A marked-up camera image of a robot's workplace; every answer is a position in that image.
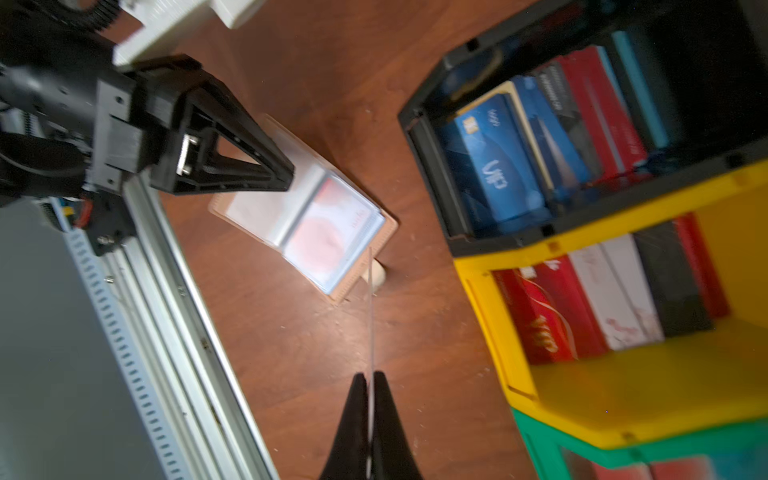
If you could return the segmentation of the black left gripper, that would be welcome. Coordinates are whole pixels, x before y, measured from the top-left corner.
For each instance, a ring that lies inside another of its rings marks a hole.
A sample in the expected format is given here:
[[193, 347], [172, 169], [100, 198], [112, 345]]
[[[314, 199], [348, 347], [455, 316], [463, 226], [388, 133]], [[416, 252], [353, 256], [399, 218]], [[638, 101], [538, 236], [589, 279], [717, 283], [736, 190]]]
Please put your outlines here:
[[150, 165], [153, 188], [173, 195], [285, 192], [294, 165], [232, 92], [179, 55], [121, 71], [103, 53], [13, 50], [1, 56], [1, 99], [91, 142], [4, 132], [1, 203], [71, 196], [91, 181], [118, 194]]

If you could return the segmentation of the white credit card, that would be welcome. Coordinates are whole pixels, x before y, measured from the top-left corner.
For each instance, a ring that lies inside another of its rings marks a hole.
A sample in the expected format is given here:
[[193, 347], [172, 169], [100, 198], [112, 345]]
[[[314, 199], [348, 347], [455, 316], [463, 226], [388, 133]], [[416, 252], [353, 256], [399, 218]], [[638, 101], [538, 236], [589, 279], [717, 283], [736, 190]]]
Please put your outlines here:
[[368, 247], [368, 264], [367, 264], [367, 285], [368, 285], [368, 340], [369, 340], [369, 355], [368, 355], [368, 400], [367, 400], [367, 441], [368, 450], [366, 458], [366, 479], [372, 478], [372, 445], [374, 434], [374, 418], [375, 418], [375, 320], [374, 320], [374, 282], [373, 282], [373, 251], [372, 247]]

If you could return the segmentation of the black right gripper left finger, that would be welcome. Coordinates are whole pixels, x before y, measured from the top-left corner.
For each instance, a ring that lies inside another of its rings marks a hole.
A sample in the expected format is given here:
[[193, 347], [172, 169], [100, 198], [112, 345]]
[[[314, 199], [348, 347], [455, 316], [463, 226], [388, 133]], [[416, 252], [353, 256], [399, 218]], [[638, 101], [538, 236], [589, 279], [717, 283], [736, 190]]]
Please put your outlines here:
[[367, 479], [370, 452], [368, 439], [368, 384], [356, 373], [335, 433], [332, 447], [319, 479]]

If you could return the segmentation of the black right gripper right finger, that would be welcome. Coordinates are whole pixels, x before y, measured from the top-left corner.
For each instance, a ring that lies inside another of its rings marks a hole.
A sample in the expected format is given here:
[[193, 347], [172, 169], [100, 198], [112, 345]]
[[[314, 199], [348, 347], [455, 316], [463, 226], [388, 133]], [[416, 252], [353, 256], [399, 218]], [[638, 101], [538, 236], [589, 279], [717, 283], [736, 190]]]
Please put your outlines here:
[[422, 480], [386, 375], [373, 376], [373, 417], [370, 440], [372, 479]]

